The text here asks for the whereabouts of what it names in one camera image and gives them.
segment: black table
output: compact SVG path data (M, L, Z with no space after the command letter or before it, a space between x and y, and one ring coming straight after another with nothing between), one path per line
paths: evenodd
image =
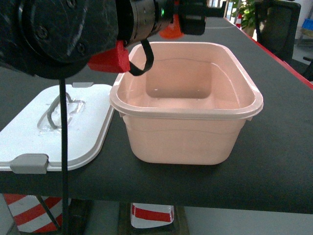
M149 164L131 151L114 113L103 148L69 172L71 198L276 212L313 213L313 91L224 19L208 19L203 36L180 41L230 48L264 97L229 158L219 165ZM90 71L67 80L112 85L116 74ZM57 81L0 70L0 130ZM0 192L61 196L61 173L0 172Z

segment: plastic tub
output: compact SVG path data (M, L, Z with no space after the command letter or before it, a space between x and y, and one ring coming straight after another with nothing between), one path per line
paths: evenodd
M119 74L111 105L143 161L214 165L226 160L263 97L232 52L212 43L151 43L155 62L140 77ZM142 46L130 60L144 65Z

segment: floor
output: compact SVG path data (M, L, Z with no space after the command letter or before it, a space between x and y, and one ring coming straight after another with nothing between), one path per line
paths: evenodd
M307 63L313 47L294 47L295 60ZM119 203L95 201L84 235L117 235ZM185 207L190 235L308 235L313 215ZM9 235L17 235L13 230Z

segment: black wire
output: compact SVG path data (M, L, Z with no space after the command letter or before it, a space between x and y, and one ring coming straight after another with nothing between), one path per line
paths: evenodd
M68 173L67 173L67 97L65 79L60 79L62 135L62 234L68 235Z

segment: black cable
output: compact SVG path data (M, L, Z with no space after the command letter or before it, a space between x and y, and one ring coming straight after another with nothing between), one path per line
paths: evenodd
M57 228L57 231L59 232L61 230L60 225L58 224L58 222L56 221L56 219L53 217L53 214L51 213L49 207L46 205L45 201L43 200L43 198L41 196L36 196L37 200L40 202L40 204L42 205L42 207L44 208L45 212L47 213L47 215L49 216L49 218L51 219L52 223L54 224L54 226Z
M60 79L62 135L62 234L68 235L68 173L67 173L67 97L65 79Z

